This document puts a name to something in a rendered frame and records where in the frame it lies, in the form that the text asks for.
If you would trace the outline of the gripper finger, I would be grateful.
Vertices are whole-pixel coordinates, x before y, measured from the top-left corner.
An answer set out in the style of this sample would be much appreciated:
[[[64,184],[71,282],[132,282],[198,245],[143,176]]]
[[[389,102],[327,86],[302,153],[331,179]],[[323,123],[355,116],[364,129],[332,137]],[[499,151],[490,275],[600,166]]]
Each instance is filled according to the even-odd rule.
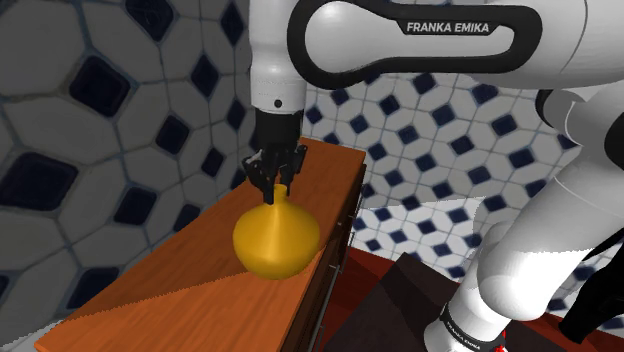
[[[286,187],[286,195],[290,195],[294,177],[301,172],[308,147],[297,144],[294,148],[288,147],[283,154],[279,167],[280,183]]]
[[[246,157],[241,164],[249,182],[262,192],[263,202],[274,203],[274,184],[276,178],[276,155],[272,152],[259,150]]]

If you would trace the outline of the yellow round vase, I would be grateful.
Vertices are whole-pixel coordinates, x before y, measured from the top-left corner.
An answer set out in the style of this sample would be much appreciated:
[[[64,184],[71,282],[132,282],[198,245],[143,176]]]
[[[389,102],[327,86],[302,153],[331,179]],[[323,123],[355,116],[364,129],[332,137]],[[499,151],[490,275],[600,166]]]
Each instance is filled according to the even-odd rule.
[[[274,203],[245,212],[233,230],[233,247],[243,266],[272,280],[297,275],[315,257],[320,240],[317,220],[288,200],[287,187],[274,187]]]

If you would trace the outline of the dark robot stand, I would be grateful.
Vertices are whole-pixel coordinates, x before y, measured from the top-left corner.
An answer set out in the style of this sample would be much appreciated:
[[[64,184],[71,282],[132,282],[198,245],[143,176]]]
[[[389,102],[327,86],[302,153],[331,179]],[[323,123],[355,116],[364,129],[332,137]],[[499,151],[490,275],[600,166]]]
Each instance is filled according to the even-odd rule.
[[[322,352],[426,352],[425,327],[441,314],[458,283],[415,257],[393,262],[360,250],[347,259],[339,288],[367,288]]]

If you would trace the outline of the brown wooden chest of drawers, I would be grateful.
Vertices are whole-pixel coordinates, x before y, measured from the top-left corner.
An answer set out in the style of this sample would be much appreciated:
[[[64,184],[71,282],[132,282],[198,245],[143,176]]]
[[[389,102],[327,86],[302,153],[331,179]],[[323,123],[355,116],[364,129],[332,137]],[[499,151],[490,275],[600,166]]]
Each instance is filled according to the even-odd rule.
[[[234,225],[262,201],[244,182],[38,339],[38,352],[306,352],[366,154],[303,142],[290,199],[317,219],[320,249],[301,273],[265,280],[236,258]]]

